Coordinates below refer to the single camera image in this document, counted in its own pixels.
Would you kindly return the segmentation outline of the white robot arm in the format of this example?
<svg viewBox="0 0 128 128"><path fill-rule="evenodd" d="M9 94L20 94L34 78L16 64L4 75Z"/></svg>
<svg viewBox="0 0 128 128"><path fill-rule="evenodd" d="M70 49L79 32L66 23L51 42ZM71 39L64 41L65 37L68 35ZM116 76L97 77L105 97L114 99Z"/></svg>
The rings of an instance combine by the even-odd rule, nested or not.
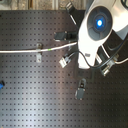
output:
<svg viewBox="0 0 128 128"><path fill-rule="evenodd" d="M78 32L79 67L88 69L95 63L98 48L111 32L124 39L128 34L127 0L94 0L87 10Z"/></svg>

